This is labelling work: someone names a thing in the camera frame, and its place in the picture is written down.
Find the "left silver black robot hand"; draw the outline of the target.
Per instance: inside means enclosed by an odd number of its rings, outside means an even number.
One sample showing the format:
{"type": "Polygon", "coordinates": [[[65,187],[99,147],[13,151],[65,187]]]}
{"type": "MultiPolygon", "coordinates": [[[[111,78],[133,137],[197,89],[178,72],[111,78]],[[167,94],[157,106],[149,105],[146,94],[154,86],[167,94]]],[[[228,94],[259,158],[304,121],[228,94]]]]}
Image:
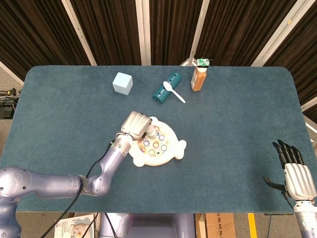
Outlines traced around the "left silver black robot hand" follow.
{"type": "Polygon", "coordinates": [[[132,111],[121,126],[122,133],[130,135],[133,140],[143,137],[152,119],[142,113],[132,111]]]}

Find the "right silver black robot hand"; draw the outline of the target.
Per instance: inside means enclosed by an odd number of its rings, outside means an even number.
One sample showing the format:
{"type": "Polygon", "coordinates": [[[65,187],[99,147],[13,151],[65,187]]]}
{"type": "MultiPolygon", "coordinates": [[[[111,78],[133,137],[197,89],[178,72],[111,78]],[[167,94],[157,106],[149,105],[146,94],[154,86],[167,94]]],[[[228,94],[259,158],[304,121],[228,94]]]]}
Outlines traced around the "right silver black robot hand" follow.
{"type": "Polygon", "coordinates": [[[274,183],[263,176],[265,183],[279,190],[284,198],[294,201],[312,201],[317,197],[316,187],[309,167],[304,163],[301,152],[295,147],[278,140],[272,143],[284,172],[284,184],[274,183]]]}

